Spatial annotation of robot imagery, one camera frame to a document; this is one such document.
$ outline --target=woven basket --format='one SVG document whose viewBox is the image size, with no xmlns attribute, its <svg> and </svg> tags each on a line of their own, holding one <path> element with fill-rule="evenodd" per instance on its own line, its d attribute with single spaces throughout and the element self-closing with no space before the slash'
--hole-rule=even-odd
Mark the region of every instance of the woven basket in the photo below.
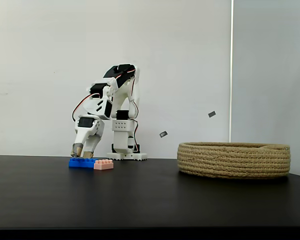
<svg viewBox="0 0 300 240">
<path fill-rule="evenodd" d="M 290 170 L 290 146 L 261 143 L 185 142 L 177 153 L 181 172 L 226 179 L 273 179 Z"/>
</svg>

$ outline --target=robotic arm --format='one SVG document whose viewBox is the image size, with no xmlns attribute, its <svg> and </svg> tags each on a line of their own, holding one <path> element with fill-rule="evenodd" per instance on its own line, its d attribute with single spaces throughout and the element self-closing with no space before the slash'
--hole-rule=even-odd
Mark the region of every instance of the robotic arm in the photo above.
<svg viewBox="0 0 300 240">
<path fill-rule="evenodd" d="M 145 160 L 147 155 L 140 153 L 135 133 L 139 109 L 139 69 L 130 64 L 110 68 L 103 79 L 95 81 L 85 97 L 72 113 L 77 133 L 72 145 L 71 156 L 80 157 L 85 144 L 84 158 L 92 158 L 94 150 L 104 131 L 103 120 L 112 118 L 114 140 L 112 152 L 107 157 L 114 160 Z M 125 99 L 129 100 L 129 110 L 122 110 Z M 74 119 L 75 111 L 83 104 L 87 114 Z"/>
</svg>

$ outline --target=black table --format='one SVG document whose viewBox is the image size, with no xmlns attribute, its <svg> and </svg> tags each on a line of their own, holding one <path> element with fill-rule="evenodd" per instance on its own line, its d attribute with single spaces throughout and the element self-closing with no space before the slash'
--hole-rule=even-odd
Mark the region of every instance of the black table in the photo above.
<svg viewBox="0 0 300 240">
<path fill-rule="evenodd" d="M 136 238 L 158 231 L 168 234 L 162 238 L 211 238 L 235 229 L 225 227 L 300 227 L 297 175 L 227 180 L 179 172 L 175 159 L 115 161 L 114 169 L 102 171 L 68 168 L 68 161 L 0 155 L 0 236 L 62 231 L 66 238 L 88 232 L 124 238 L 122 231 L 134 229 L 146 233 Z"/>
</svg>

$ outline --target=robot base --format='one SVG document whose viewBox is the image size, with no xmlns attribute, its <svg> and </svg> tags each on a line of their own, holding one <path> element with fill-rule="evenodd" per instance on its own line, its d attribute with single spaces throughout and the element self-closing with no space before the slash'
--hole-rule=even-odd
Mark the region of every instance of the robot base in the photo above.
<svg viewBox="0 0 300 240">
<path fill-rule="evenodd" d="M 112 160 L 136 160 L 136 161 L 144 161 L 147 160 L 148 158 L 146 153 L 115 153 L 115 152 L 107 153 L 106 157 Z"/>
</svg>

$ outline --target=lego brick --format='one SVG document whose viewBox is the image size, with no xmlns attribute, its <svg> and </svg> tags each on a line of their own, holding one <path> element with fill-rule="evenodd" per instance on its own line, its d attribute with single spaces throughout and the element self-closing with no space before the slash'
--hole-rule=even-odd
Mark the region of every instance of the lego brick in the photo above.
<svg viewBox="0 0 300 240">
<path fill-rule="evenodd" d="M 89 168 L 93 169 L 97 158 L 72 157 L 69 161 L 69 168 Z"/>
<path fill-rule="evenodd" d="M 110 159 L 104 159 L 104 160 L 97 160 L 94 163 L 95 170 L 106 170 L 106 169 L 113 169 L 114 163 Z"/>
</svg>

